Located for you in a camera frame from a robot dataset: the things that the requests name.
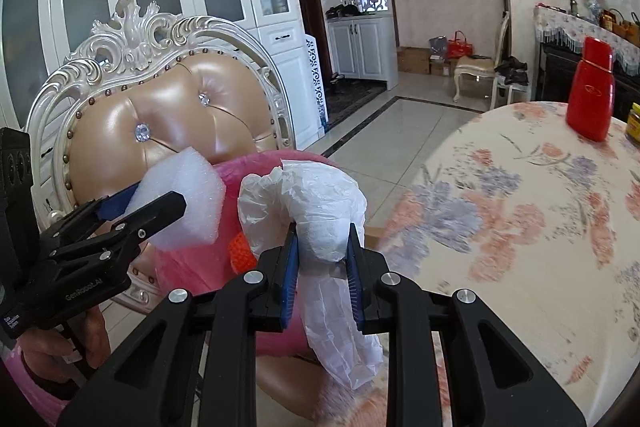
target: drawer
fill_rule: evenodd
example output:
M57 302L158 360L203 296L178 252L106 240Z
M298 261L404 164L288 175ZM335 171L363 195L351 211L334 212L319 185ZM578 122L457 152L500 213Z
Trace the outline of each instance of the drawer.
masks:
M258 28L260 42L270 55L278 55L305 45L305 36L300 21L283 22Z

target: doorway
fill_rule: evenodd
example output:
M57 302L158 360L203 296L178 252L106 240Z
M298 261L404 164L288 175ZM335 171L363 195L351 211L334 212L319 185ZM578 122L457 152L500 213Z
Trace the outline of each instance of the doorway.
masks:
M320 72L322 74L322 84L326 89L330 85L333 71L329 55L329 44L326 38L326 28L324 26L322 1L300 0L300 9L302 11L302 20L305 25L305 32L316 38Z

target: metal screw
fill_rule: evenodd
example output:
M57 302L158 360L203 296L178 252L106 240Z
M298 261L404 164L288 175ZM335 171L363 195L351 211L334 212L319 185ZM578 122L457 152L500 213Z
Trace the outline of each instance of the metal screw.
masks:
M456 293L456 297L460 302L464 302L465 304L471 304L476 300L476 294L471 290L467 290L466 288L463 290L458 290Z
M244 274L244 282L248 282L249 284L257 284L264 279L264 275L262 272L258 272L258 270L251 270L251 272L247 272Z
M382 274L380 280L387 286L395 286L400 283L400 276L394 272L386 272Z
M178 288L169 293L169 300L173 303L185 302L188 296L187 290Z

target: red bottle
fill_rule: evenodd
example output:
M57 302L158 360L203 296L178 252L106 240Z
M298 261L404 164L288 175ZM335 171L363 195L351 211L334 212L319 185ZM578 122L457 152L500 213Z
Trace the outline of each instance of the red bottle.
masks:
M587 37L571 86L566 123L594 142L603 142L609 133L616 85L612 69L611 46Z

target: blue gripper pad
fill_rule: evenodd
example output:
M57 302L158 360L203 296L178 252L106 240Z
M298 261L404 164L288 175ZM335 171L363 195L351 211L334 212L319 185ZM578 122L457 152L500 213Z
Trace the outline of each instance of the blue gripper pad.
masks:
M117 217L124 214L124 211L127 210L127 205L133 194L138 189L138 185L140 182L131 185L130 187L124 188L117 194L114 194L110 198L104 200L104 202L98 207L97 212L95 213L98 216L98 219L103 219L105 221L113 221Z
M351 225L349 240L347 242L347 256L344 260L347 269L347 280L349 282L349 294L351 296L351 311L353 312L353 320L356 322L358 331L362 331L364 326L364 303L362 298L362 279L358 270L358 263L354 252L353 241L358 240L358 234L355 226Z
M296 282L298 281L298 235L293 234L289 245L285 243L283 250L289 247L289 251L284 251L288 255L287 264L282 280L282 294L280 311L280 323L285 330L289 325L289 319L293 314L293 301L296 297Z

